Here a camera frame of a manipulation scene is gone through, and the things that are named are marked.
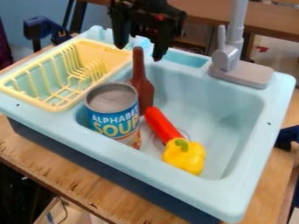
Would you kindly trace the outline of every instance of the can label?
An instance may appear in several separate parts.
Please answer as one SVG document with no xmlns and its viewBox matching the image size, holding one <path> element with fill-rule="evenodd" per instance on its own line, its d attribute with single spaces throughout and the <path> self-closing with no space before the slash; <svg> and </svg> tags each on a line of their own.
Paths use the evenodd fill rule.
<svg viewBox="0 0 299 224">
<path fill-rule="evenodd" d="M 87 114 L 91 130 L 135 149 L 140 148 L 138 101 L 120 112 L 100 113 L 87 108 Z"/>
</svg>

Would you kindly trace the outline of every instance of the yellow dish rack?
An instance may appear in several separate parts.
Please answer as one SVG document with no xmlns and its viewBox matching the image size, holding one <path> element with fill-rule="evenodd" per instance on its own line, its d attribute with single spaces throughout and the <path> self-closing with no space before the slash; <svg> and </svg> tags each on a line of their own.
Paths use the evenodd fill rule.
<svg viewBox="0 0 299 224">
<path fill-rule="evenodd" d="M 132 60 L 132 52 L 75 38 L 0 80 L 0 91 L 52 112 L 74 106 Z"/>
</svg>

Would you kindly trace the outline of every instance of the light blue sink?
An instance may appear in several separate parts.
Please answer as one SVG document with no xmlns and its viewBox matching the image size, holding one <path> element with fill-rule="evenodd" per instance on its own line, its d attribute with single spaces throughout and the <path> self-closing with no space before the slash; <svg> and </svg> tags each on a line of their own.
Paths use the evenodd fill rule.
<svg viewBox="0 0 299 224">
<path fill-rule="evenodd" d="M 92 34 L 81 37 L 96 39 Z M 182 63 L 188 57 L 191 60 Z M 210 64 L 210 58 L 174 49 L 160 62 L 146 59 L 155 105 L 187 138 L 206 148 L 205 169 L 199 177 L 161 160 L 163 145 L 144 120 L 142 147 L 132 150 L 88 129 L 82 102 L 67 112 L 50 113 L 1 93 L 0 109 L 17 122 L 220 220 L 238 222 L 274 145 L 295 79 L 274 73 L 268 88 L 259 90 L 210 77 L 206 73 Z M 128 81 L 130 75 L 127 66 L 113 80 Z"/>
</svg>

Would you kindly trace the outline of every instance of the gray faucet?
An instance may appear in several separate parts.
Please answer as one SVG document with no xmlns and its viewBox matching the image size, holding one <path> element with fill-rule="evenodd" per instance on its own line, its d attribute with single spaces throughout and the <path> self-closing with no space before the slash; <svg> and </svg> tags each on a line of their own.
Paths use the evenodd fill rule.
<svg viewBox="0 0 299 224">
<path fill-rule="evenodd" d="M 229 25 L 218 28 L 219 49 L 212 54 L 209 74 L 212 77 L 252 88 L 266 88 L 273 69 L 240 60 L 244 39 L 244 21 L 248 0 L 233 0 Z"/>
</svg>

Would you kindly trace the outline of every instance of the alphabet soup can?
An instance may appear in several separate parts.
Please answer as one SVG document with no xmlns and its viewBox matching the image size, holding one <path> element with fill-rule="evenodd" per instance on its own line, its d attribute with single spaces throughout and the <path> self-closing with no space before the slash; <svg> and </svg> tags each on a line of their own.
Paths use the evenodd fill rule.
<svg viewBox="0 0 299 224">
<path fill-rule="evenodd" d="M 84 102 L 91 130 L 140 148 L 138 93 L 134 87 L 115 82 L 99 85 L 86 94 Z"/>
</svg>

